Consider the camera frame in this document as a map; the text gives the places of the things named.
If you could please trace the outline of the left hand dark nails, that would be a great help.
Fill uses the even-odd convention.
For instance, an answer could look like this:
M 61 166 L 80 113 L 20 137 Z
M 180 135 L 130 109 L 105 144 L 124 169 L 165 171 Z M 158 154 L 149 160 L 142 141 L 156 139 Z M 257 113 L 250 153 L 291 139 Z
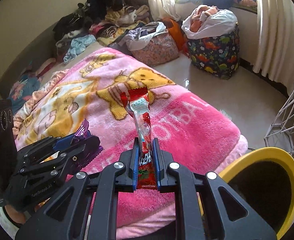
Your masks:
M 22 225 L 24 225 L 26 223 L 26 221 L 29 219 L 30 216 L 34 215 L 35 213 L 37 213 L 37 211 L 43 206 L 45 205 L 47 202 L 49 201 L 49 199 L 44 200 L 43 202 L 39 203 L 38 205 L 36 205 L 34 207 L 34 211 L 26 211 L 26 212 L 19 212 L 16 211 L 16 209 L 14 207 L 12 207 L 11 205 L 6 205 L 4 206 L 3 212 L 5 214 L 5 216 L 7 217 L 7 219 L 14 224 L 16 227 L 21 227 Z

